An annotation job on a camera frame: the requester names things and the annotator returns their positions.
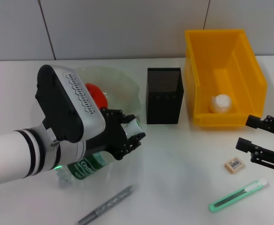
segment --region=yellow storage box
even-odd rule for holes
[[[187,30],[185,80],[195,124],[245,126],[249,115],[261,117],[267,82],[243,30]],[[232,107],[213,113],[213,96],[226,94]]]

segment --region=white wall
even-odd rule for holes
[[[0,60],[52,60],[37,0],[0,0]]]
[[[57,59],[182,57],[209,0],[42,0]]]
[[[244,29],[256,54],[274,54],[274,0],[211,0],[206,29]]]

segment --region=white table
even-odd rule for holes
[[[265,115],[274,116],[274,56],[259,56],[268,80]],[[178,125],[146,125],[148,67],[184,67],[184,59],[58,60],[0,62],[0,134],[38,125],[43,114],[34,95],[37,72],[44,64],[70,68],[103,65],[122,70],[140,86],[142,146],[122,161],[87,178],[79,187],[61,189],[55,171],[0,185],[0,225],[73,225],[128,185],[140,188],[94,225],[240,225],[274,223],[274,170],[253,164],[235,149],[239,137],[274,149],[274,135],[252,128],[202,131],[187,119],[185,102]],[[246,168],[231,175],[223,164],[240,157]],[[256,179],[270,186],[210,213],[208,204]]]

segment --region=white ball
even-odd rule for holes
[[[211,98],[211,110],[214,113],[227,113],[232,107],[232,100],[228,95],[218,95]]]

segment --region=green label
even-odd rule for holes
[[[103,168],[93,155],[83,158],[76,163],[69,164],[67,167],[71,174],[79,180],[83,180],[97,170]]]

